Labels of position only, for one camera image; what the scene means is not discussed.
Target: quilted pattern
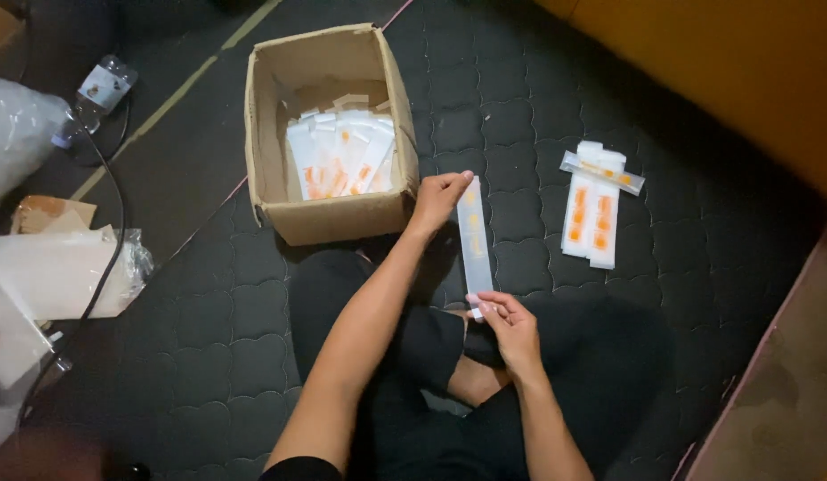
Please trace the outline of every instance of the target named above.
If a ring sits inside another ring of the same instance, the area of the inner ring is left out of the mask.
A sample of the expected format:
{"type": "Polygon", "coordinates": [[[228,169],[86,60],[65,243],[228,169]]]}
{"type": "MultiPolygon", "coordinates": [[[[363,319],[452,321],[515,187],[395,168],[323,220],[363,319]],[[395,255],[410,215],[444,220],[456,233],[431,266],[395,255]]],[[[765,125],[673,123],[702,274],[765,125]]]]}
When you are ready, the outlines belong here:
{"type": "MultiPolygon", "coordinates": [[[[780,306],[819,223],[813,194],[682,99],[535,7],[416,2],[387,31],[422,176],[481,176],[495,285],[661,308],[676,376],[608,479],[668,479],[780,306]],[[616,268],[563,256],[565,149],[598,140],[647,177],[622,194],[616,268]]],[[[254,479],[297,401],[287,282],[306,250],[227,201],[117,320],[94,322],[45,418],[156,476],[254,479]]],[[[431,297],[462,302],[460,255],[431,297]]]]}

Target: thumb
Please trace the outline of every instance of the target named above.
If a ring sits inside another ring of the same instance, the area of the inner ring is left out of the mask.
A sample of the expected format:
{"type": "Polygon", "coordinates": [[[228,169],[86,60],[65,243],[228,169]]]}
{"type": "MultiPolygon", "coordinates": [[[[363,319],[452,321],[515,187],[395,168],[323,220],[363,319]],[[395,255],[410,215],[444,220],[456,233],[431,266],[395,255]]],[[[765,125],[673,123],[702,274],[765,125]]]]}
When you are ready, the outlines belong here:
{"type": "Polygon", "coordinates": [[[490,325],[496,333],[497,338],[499,338],[505,328],[508,327],[508,323],[503,319],[503,316],[501,316],[499,312],[496,312],[494,305],[490,302],[480,302],[478,304],[478,310],[482,312],[484,320],[487,321],[488,325],[490,325]]]}
{"type": "Polygon", "coordinates": [[[472,171],[465,170],[461,175],[456,176],[455,179],[452,180],[452,183],[450,183],[443,191],[446,192],[445,195],[451,197],[453,202],[457,204],[458,199],[462,197],[471,181],[472,171]]]}

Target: bottle label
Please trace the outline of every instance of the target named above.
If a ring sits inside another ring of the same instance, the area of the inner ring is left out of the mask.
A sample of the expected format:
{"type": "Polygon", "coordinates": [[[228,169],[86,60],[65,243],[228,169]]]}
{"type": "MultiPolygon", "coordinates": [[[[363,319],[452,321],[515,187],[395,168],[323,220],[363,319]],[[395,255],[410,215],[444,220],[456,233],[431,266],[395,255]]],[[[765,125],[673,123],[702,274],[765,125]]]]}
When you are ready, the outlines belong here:
{"type": "Polygon", "coordinates": [[[131,86],[120,77],[97,65],[78,89],[78,93],[110,112],[129,92],[131,86]]]}

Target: plastic water bottle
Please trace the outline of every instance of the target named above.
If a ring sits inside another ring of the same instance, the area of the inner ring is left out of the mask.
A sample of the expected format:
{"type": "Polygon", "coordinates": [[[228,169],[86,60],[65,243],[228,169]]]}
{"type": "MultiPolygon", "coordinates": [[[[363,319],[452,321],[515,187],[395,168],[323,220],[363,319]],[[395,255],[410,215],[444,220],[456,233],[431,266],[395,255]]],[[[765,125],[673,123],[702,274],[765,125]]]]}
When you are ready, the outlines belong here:
{"type": "Polygon", "coordinates": [[[138,72],[129,69],[117,57],[108,55],[103,58],[75,93],[76,102],[71,118],[52,137],[52,143],[68,149],[72,146],[73,139],[82,134],[82,128],[91,134],[96,132],[101,118],[109,115],[120,104],[120,100],[129,93],[137,80],[138,72]]]}

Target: forearm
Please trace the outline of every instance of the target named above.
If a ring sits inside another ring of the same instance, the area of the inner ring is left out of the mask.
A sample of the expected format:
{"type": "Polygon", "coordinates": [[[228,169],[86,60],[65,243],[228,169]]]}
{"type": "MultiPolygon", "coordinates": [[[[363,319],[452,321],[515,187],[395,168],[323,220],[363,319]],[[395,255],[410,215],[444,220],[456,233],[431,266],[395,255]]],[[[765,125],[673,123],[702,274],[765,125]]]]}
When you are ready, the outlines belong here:
{"type": "Polygon", "coordinates": [[[589,481],[589,465],[562,418],[543,366],[515,379],[532,481],[589,481]]]}
{"type": "Polygon", "coordinates": [[[408,229],[345,305],[324,341],[308,383],[356,402],[396,331],[429,236],[408,229]]]}

